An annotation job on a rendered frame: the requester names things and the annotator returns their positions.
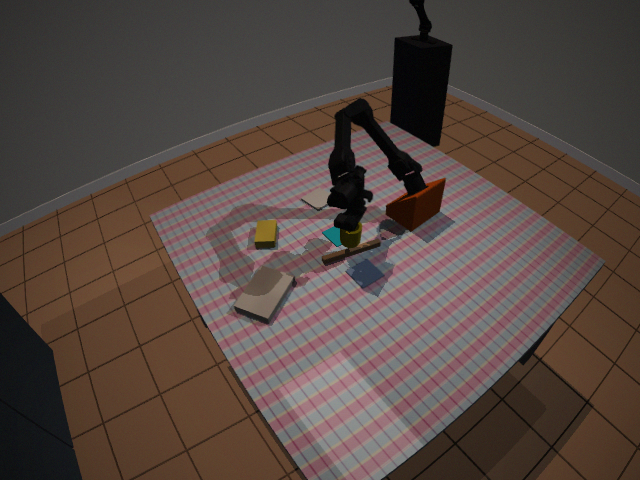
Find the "yellow flat block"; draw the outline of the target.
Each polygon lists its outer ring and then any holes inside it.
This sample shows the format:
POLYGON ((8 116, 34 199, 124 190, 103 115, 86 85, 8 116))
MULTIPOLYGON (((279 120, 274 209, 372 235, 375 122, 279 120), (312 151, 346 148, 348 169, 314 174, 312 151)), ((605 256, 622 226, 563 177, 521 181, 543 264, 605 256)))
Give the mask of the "yellow flat block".
POLYGON ((276 220, 258 220, 255 236, 256 248, 275 247, 276 232, 276 220))

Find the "brown wooden bar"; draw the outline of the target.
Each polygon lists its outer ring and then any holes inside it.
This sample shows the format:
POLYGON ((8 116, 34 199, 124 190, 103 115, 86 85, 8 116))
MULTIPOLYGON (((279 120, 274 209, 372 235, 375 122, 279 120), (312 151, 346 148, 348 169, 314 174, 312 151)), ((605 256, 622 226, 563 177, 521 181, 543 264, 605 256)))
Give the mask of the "brown wooden bar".
POLYGON ((340 260, 364 251, 368 251, 374 248, 377 248, 380 246, 380 240, 377 238, 375 240, 363 243, 363 244, 359 244, 357 247, 355 248, 347 248, 344 250, 340 250, 325 256, 322 256, 322 262, 323 264, 327 264, 336 260, 340 260))

